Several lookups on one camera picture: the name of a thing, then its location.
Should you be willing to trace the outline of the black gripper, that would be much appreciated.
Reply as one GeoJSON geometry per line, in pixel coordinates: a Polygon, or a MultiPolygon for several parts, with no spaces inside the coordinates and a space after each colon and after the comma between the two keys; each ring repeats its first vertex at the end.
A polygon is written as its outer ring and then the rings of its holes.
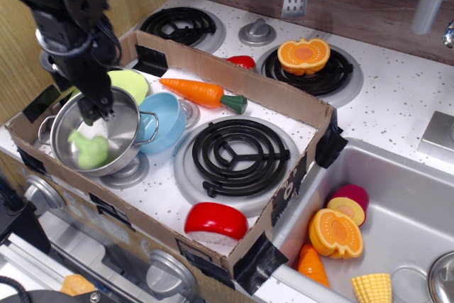
{"type": "Polygon", "coordinates": [[[88,126],[100,117],[109,121],[116,117],[111,80],[106,67],[95,61],[90,53],[57,55],[48,53],[48,60],[56,65],[59,73],[88,99],[79,99],[77,106],[88,126]]]}

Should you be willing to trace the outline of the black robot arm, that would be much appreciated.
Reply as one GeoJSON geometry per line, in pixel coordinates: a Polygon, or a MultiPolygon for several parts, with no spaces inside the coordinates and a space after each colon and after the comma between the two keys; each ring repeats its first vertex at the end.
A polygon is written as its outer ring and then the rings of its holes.
{"type": "Polygon", "coordinates": [[[108,0],[19,0],[33,14],[41,65],[61,87],[82,93],[77,102],[87,125],[115,116],[107,72],[119,64],[121,46],[105,12],[108,0]]]}

